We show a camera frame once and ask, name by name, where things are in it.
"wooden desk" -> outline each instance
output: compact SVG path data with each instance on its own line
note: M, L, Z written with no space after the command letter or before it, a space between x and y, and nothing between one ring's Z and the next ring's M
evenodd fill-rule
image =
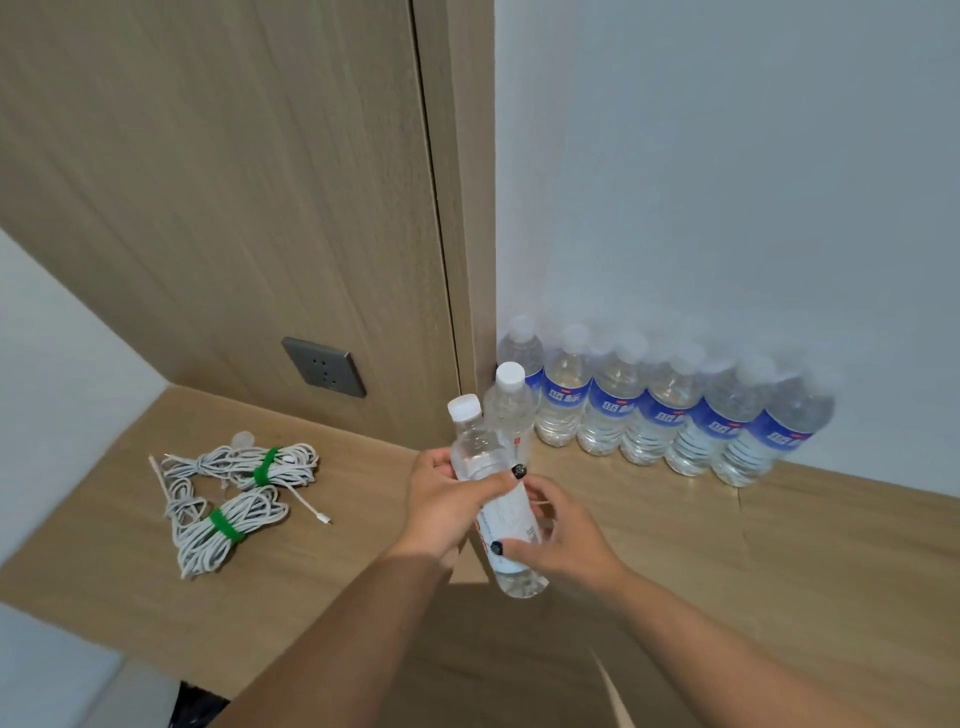
M317 448L305 495L335 524L293 502L222 572L181 581L147 454L195 455L241 429ZM0 570L0 598L235 695L398 532L413 456L171 387ZM736 491L576 446L537 445L532 462L589 506L635 569L889 724L957 723L960 500L793 465ZM597 659L637 725L697 724L606 615L557 590L516 602L484 582L467 552L384 725L613 726Z

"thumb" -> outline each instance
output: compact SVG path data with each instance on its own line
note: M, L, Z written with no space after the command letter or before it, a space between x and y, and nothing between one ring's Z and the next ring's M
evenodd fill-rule
M517 485L518 481L513 473L504 471L488 475L483 480L474 480L469 484L478 507L486 505L487 501L497 496L506 496Z
M536 569L537 571L550 569L550 555L555 544L531 544L520 539L501 539L503 556L511 561Z

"white cable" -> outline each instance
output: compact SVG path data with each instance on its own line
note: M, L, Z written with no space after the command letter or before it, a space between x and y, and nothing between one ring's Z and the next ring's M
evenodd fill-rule
M277 502L278 495L274 486L265 485L231 498L219 510L235 531L246 535L286 518L290 506ZM184 579L216 571L233 548L233 541L210 518L186 526L174 543L179 550L177 563L180 565L180 577Z
M190 478L194 475L207 475L218 478L223 488L232 483L242 491L249 490L256 485L253 472L263 464L268 449L254 447L251 444L252 436L249 439L242 440L241 435L249 435L249 433L238 433L233 440L235 444L242 443L243 447L222 445L194 460L177 455L167 455L160 463L160 468L168 479L176 480L178 478ZM317 521L332 523L333 521L327 514L318 511L294 490L307 483L314 482L313 472L319 462L317 451L306 443L297 443L288 448L280 448L267 470L267 479L271 485L278 485L289 490L314 515Z
M233 541L209 516L204 517L207 500L194 493L189 478L181 476L170 480L164 477L153 457L150 465L167 499L163 515L170 519L174 546L178 550L180 578L216 571L227 560ZM237 533L246 535L286 517L290 507L278 503L277 495L274 486L266 485L231 498L220 506L219 511Z

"door frame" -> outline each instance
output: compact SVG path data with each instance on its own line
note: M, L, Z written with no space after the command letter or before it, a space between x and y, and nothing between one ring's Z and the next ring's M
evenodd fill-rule
M460 392L496 366L493 0L411 0Z

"white bottle label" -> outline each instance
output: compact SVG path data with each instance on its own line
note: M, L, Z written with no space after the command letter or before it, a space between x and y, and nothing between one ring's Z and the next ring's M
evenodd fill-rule
M506 496L494 498L480 510L477 516L477 531L480 532L484 550L487 551L487 558L490 559L494 571L518 573L527 569L523 564L490 551L490 544L503 539L541 543L537 517L530 510L530 500L522 480Z

